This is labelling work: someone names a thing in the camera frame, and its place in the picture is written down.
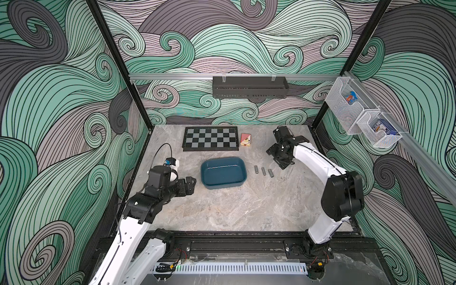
metal rod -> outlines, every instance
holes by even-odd
[[[377,28],[378,23],[382,19],[390,3],[391,0],[380,0],[377,6],[375,6],[374,11],[372,12],[371,17],[369,18],[369,21],[364,26],[364,30],[362,31],[361,36],[356,42],[355,47],[348,56],[348,59],[342,68],[342,71],[340,73],[341,75],[344,74],[344,72],[350,71],[353,68],[355,62],[358,60],[358,57],[361,55],[361,52],[369,42],[372,34]]]
[[[95,19],[95,22],[97,23],[98,29],[100,30],[100,33],[103,36],[106,45],[108,46],[109,52],[111,52],[114,62],[117,65],[117,68],[119,69],[120,75],[125,81],[125,85],[127,86],[128,91],[130,92],[130,95],[133,98],[133,101],[135,102],[142,119],[144,120],[146,127],[149,129],[149,131],[152,131],[154,129],[154,126],[151,123],[149,116],[144,108],[144,105],[141,102],[141,97],[138,94],[138,90],[130,82],[127,66],[125,65],[125,62],[123,61],[120,52],[117,49],[114,38],[111,34],[111,31],[108,28],[106,20],[103,17],[98,2],[96,0],[86,0],[86,2],[90,11],[92,12],[92,16]]]
[[[364,47],[367,45],[369,42],[372,34],[374,33],[375,29],[377,28],[378,23],[382,19],[382,16],[385,14],[386,9],[388,8],[388,5],[390,4],[391,0],[380,0],[375,6],[375,9],[369,19],[369,21],[366,23],[364,26],[364,30],[361,33],[361,36],[359,37],[358,41],[355,44],[355,47],[353,48],[352,52],[347,58],[347,61],[345,61],[345,65],[343,66],[340,75],[343,75],[345,71],[350,71],[353,68],[353,65],[355,65],[355,62],[358,60],[359,55],[363,51]],[[316,115],[315,119],[312,122],[311,129],[316,130],[318,125],[320,124],[321,120],[326,114],[326,111],[328,110],[328,104],[326,102],[323,102],[323,105],[321,106],[320,110],[318,111],[318,114]]]
[[[212,80],[214,76],[285,76],[289,81],[334,81],[338,74],[271,74],[271,73],[130,73],[131,80]]]
[[[378,100],[370,93],[357,77],[351,72],[345,72],[345,76],[349,76],[355,83],[353,89],[358,87],[362,90],[360,94],[365,94],[369,100],[379,106]],[[450,174],[448,174],[435,159],[416,141],[416,139],[406,131],[406,129],[393,117],[390,113],[382,113],[385,118],[398,128],[402,135],[399,143],[407,150],[407,153],[415,160],[426,175],[435,183],[435,185],[445,193],[446,198],[456,206],[456,182]]]

metal rail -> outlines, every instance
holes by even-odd
[[[130,73],[130,80],[212,80],[214,76],[285,76],[288,81],[334,81],[339,74],[272,74],[272,73]]]
[[[380,106],[378,100],[375,96],[370,93],[359,79],[353,75],[350,71],[344,73],[345,76],[349,76],[353,79],[354,85],[352,88],[357,92],[357,94],[365,94],[367,98],[372,101],[375,105]],[[383,116],[394,126],[399,127],[399,131],[402,135],[402,139],[399,140],[399,143],[407,150],[408,154],[416,161],[416,163],[421,167],[421,169],[426,173],[426,175],[435,183],[435,185],[445,193],[446,198],[456,206],[456,181],[454,178],[446,172],[440,164],[438,164],[435,159],[430,156],[430,154],[415,140],[415,138],[405,130],[405,128],[397,122],[396,118],[393,117],[387,110],[380,106],[380,110]]]

white cable tray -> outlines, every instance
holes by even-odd
[[[182,264],[173,274],[306,274],[305,263],[299,262],[210,262]]]

red wire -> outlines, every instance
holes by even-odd
[[[316,260],[317,257],[318,257],[318,256],[315,257],[314,261],[312,261],[312,263],[311,263],[311,265],[309,265],[309,267],[312,266],[312,264],[315,262],[315,260]]]
[[[178,250],[180,250],[181,252],[185,253],[185,260],[184,260],[184,262],[185,262],[187,260],[187,253],[185,251],[183,251],[182,249],[178,249]]]

blue box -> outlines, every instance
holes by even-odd
[[[216,158],[201,164],[201,182],[207,189],[241,186],[246,179],[245,164],[239,157]]]

